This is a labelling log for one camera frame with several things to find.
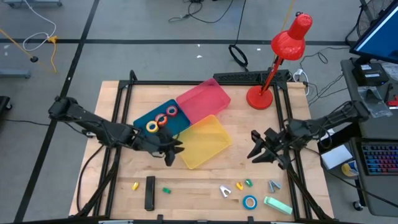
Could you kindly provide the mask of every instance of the white cable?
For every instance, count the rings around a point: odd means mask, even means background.
[[[54,35],[55,30],[57,29],[57,25],[56,25],[55,23],[53,23],[52,21],[50,21],[50,20],[44,18],[43,16],[41,16],[41,15],[40,15],[39,13],[37,13],[36,11],[34,11],[33,8],[32,8],[32,6],[30,6],[30,4],[29,4],[26,0],[24,0],[24,1],[25,1],[25,3],[27,4],[27,6],[29,7],[29,9],[30,9],[34,14],[38,15],[40,18],[42,18],[42,19],[44,19],[45,21],[47,21],[47,22],[49,22],[49,23],[51,23],[51,24],[54,25],[54,31],[51,33],[51,35],[49,35],[49,34],[46,33],[46,32],[38,32],[38,33],[33,34],[32,36],[26,38],[26,39],[23,41],[22,47],[24,48],[24,50],[26,50],[26,51],[34,51],[34,50],[38,49],[39,47],[41,47],[49,38],[51,38],[51,37]],[[32,37],[37,36],[37,35],[41,35],[41,34],[46,35],[47,38],[46,38],[45,40],[43,40],[43,42],[42,42],[41,44],[39,44],[37,47],[35,47],[35,48],[33,48],[33,49],[26,49],[26,47],[25,47],[26,42],[27,42],[29,39],[31,39]]]
[[[300,81],[300,76],[301,75],[304,75],[305,81],[308,83],[309,82],[308,76],[301,68],[297,69],[297,71],[293,74],[294,82]],[[308,96],[309,93],[310,93],[310,88],[307,86],[307,92],[305,93],[305,95]]]

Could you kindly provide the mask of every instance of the lamp base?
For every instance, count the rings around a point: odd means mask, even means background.
[[[262,95],[260,95],[260,92],[261,86],[258,85],[250,88],[246,94],[246,100],[248,101],[249,105],[257,110],[268,108],[274,99],[274,96],[270,90],[265,91]]]

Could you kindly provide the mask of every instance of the gray floor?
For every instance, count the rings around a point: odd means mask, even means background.
[[[61,8],[36,9],[57,23],[59,38],[79,39],[92,3],[93,0],[69,0],[64,1]],[[216,19],[228,4],[227,0],[207,0],[198,16]],[[271,40],[280,31],[289,4],[288,0],[248,1],[240,39]],[[216,24],[204,24],[193,19],[170,24],[167,22],[170,17],[186,13],[187,4],[181,0],[101,0],[88,38],[235,39],[242,5],[243,0],[235,0],[230,11]],[[314,23],[307,40],[342,41],[355,23],[358,6],[359,1],[302,0],[295,4],[293,12],[304,11],[313,16]],[[14,38],[26,38],[52,29],[26,7],[11,9],[5,4],[0,4],[0,26]],[[7,118],[49,123],[47,110],[60,93],[76,47],[77,44],[58,44],[55,64],[59,73],[54,75],[30,63],[14,45],[0,44],[0,67],[28,68],[33,74],[28,80],[0,79],[0,95],[10,96],[14,105]],[[239,47],[249,58],[250,70],[265,70],[270,65],[273,54],[269,45]],[[324,47],[307,46],[305,54],[314,54]],[[51,53],[52,45],[45,44],[34,55],[50,66]],[[326,65],[316,57],[303,63],[310,82],[319,87],[340,74],[340,60],[351,57],[347,49],[325,50],[324,53],[329,60]],[[285,62],[282,66],[292,72],[298,67],[298,62]],[[86,109],[94,110],[101,82],[127,79],[130,69],[141,80],[205,80],[214,73],[241,71],[229,55],[227,45],[86,44],[68,95],[75,97]],[[344,87],[344,80],[340,80],[330,91]],[[348,99],[347,91],[319,99],[311,106],[311,114],[314,118],[323,116]],[[5,122],[0,129],[0,223],[14,219],[46,130],[42,126],[10,122]],[[64,124],[57,125],[25,221],[68,215],[85,143],[83,136]],[[358,198],[355,189],[329,175],[326,179],[336,218],[361,223],[398,222],[396,218],[374,217],[366,209],[356,212],[351,206],[351,202]]]

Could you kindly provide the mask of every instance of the computer monitor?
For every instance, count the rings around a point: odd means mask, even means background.
[[[349,51],[360,61],[383,60],[398,64],[398,0],[381,13]]]

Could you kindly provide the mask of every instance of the mint green eraser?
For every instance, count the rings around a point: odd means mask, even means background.
[[[288,205],[285,205],[284,203],[272,198],[272,197],[265,197],[264,199],[264,204],[269,205],[270,207],[279,210],[280,212],[283,212],[285,214],[291,215],[292,214],[292,208],[290,208]]]

